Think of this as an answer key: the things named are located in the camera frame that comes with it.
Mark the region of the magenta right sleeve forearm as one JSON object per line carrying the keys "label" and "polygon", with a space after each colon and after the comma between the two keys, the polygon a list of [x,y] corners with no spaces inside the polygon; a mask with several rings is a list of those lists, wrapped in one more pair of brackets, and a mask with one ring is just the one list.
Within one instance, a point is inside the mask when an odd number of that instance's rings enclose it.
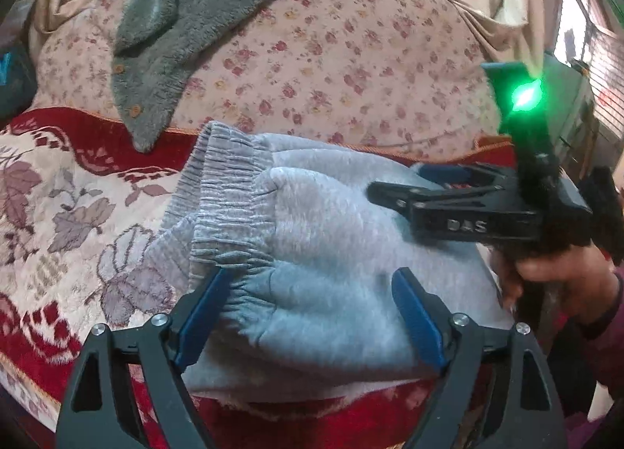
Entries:
{"label": "magenta right sleeve forearm", "polygon": [[618,295],[605,314],[590,324],[568,323],[580,339],[585,364],[613,399],[607,414],[593,422],[581,413],[566,419],[569,448],[623,447],[623,279],[615,277]]}

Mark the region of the person's right hand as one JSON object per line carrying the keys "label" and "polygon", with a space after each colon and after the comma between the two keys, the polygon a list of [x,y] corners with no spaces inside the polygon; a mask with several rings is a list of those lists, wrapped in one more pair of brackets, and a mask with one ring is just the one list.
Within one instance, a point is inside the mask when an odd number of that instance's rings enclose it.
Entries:
{"label": "person's right hand", "polygon": [[490,263],[505,309],[511,309],[529,285],[537,284],[558,286],[563,312],[582,324],[598,321],[619,301],[620,280],[596,245],[571,246],[563,252],[517,261],[494,250]]}

